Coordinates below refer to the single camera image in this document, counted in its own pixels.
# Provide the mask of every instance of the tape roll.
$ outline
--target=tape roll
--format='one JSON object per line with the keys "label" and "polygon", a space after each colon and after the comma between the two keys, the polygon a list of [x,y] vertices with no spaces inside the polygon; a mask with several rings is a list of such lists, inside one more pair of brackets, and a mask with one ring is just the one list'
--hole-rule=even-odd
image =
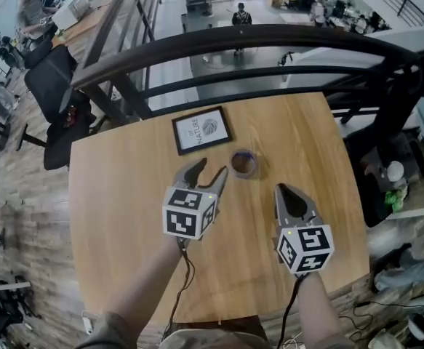
{"label": "tape roll", "polygon": [[237,178],[249,178],[257,170],[257,158],[248,150],[237,150],[231,154],[230,166]]}

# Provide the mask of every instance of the jeans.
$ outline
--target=jeans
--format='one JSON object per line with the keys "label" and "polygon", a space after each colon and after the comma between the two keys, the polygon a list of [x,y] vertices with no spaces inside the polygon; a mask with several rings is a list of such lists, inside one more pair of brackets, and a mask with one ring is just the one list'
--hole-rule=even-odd
{"label": "jeans", "polygon": [[407,250],[402,253],[399,265],[403,270],[384,270],[375,276],[378,291],[424,282],[424,260],[416,260]]}

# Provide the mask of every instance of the black and white cube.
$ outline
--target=black and white cube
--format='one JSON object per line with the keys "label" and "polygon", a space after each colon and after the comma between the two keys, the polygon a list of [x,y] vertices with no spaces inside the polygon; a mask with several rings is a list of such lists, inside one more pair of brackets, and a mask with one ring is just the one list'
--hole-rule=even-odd
{"label": "black and white cube", "polygon": [[323,269],[335,251],[329,225],[283,228],[277,251],[293,274]]}
{"label": "black and white cube", "polygon": [[168,187],[163,200],[163,232],[200,239],[215,221],[218,196]]}

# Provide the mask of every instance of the framed picture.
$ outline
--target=framed picture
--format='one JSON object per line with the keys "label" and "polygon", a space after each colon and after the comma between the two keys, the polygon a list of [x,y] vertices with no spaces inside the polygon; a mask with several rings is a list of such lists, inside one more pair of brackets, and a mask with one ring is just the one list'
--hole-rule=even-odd
{"label": "framed picture", "polygon": [[221,106],[181,116],[172,123],[180,156],[233,139]]}

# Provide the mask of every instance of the black frame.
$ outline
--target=black frame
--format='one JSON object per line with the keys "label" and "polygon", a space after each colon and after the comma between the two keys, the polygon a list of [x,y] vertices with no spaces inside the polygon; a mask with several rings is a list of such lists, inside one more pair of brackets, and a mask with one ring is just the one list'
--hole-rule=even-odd
{"label": "black frame", "polygon": [[[223,124],[225,125],[225,130],[226,130],[226,133],[227,133],[228,136],[226,138],[222,138],[220,140],[212,141],[210,143],[204,143],[203,145],[197,145],[197,146],[193,146],[192,148],[183,149],[181,147],[179,134],[177,133],[176,123],[181,121],[181,120],[184,120],[184,119],[190,119],[194,116],[202,115],[202,114],[205,114],[205,113],[211,113],[213,111],[219,111],[220,112],[220,116],[221,116],[221,119],[223,120]],[[171,120],[171,122],[173,124],[173,132],[175,133],[176,149],[177,149],[177,153],[178,153],[179,156],[183,156],[185,154],[193,153],[194,151],[202,150],[202,149],[205,149],[205,148],[210,148],[212,146],[221,145],[222,143],[228,143],[228,142],[233,140],[233,135],[231,134],[231,130],[230,130],[229,125],[228,125],[228,121],[226,120],[225,111],[223,110],[222,106],[217,106],[216,108],[208,108],[206,110],[198,111],[196,113],[189,113],[188,115],[184,115],[184,116],[180,116],[179,118],[175,118],[175,119]]]}

